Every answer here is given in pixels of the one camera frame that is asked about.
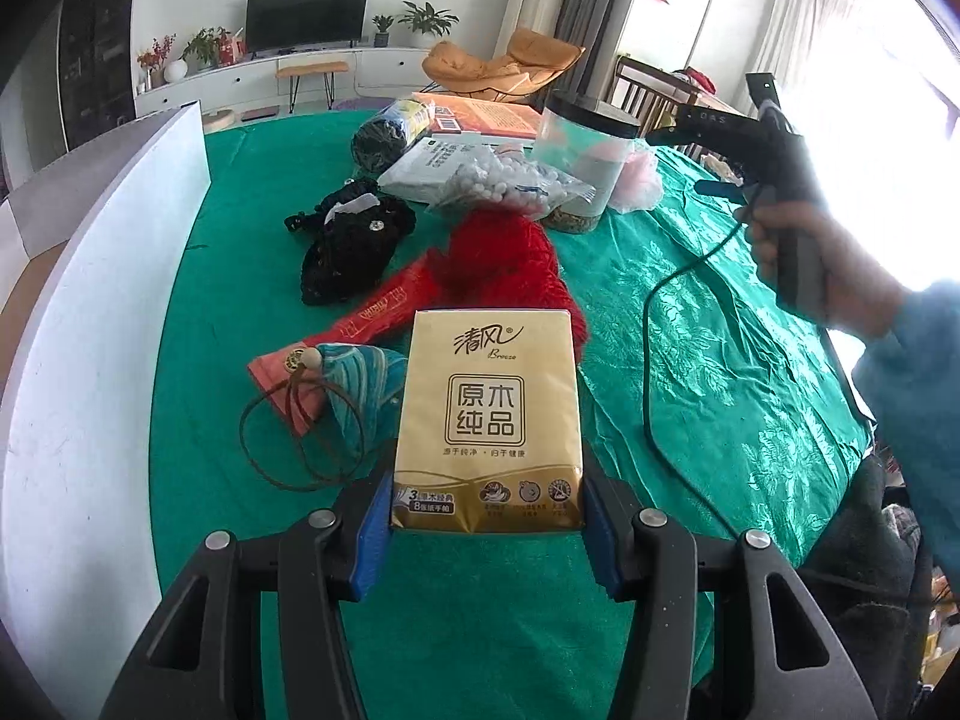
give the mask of bag of white balls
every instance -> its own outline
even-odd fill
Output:
[[[590,202],[595,195],[593,186],[527,159],[520,149],[479,146],[446,180],[433,207],[496,207],[539,220],[565,202],[578,197]]]

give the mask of television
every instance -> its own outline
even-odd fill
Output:
[[[247,0],[247,50],[359,40],[367,0]]]

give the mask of wooden floor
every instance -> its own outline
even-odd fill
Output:
[[[6,389],[13,355],[16,354],[23,328],[27,326],[30,312],[37,304],[40,291],[47,283],[50,271],[54,269],[56,260],[59,260],[59,255],[64,251],[65,246],[66,242],[63,242],[35,256],[27,264],[16,286],[13,287],[7,304],[0,311],[0,395]]]

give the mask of plastic jar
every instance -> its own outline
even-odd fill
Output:
[[[544,224],[575,233],[596,228],[639,136],[640,122],[619,108],[586,95],[551,92],[533,158],[587,182],[596,195],[589,202],[575,199],[563,204]]]

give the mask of white vase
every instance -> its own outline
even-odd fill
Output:
[[[182,59],[175,59],[163,71],[163,77],[167,83],[176,83],[186,78],[186,62]]]
[[[414,32],[413,47],[415,49],[430,50],[437,45],[437,36],[433,32]]]

